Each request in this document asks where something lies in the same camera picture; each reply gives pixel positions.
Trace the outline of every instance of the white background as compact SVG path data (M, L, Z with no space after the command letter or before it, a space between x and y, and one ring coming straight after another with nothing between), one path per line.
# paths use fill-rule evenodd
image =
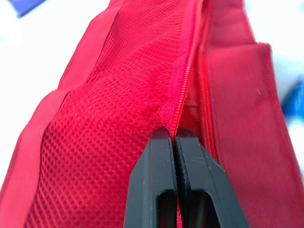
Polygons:
M109 0L46 0L18 19L0 0L0 186L18 136L56 89L90 20ZM304 0L247 0L257 41L273 47L280 98L304 74Z

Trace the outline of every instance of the black clamp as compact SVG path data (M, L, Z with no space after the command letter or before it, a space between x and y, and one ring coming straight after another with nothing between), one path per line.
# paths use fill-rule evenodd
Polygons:
M164 128L150 137L129 181L124 228L248 228L225 171L186 129L173 148Z

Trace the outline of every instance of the red fabric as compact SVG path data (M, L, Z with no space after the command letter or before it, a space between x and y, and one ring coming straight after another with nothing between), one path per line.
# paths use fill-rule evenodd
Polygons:
M7 186L26 179L8 173L1 227L123 227L129 175L150 134L165 126L173 137L179 124L226 169L250 227L303 227L303 187L270 50L254 42L241 0L111 1L58 92L60 108L37 110L48 118L34 115L35 140L23 132L16 147L17 159L36 158L12 172L38 169L14 190ZM29 189L18 216L6 201L16 205Z

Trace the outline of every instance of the red mesh fabric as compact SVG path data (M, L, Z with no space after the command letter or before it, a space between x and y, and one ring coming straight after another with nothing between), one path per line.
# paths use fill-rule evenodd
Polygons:
M186 3L125 2L94 71L45 131L25 227L123 226L129 175L164 125Z

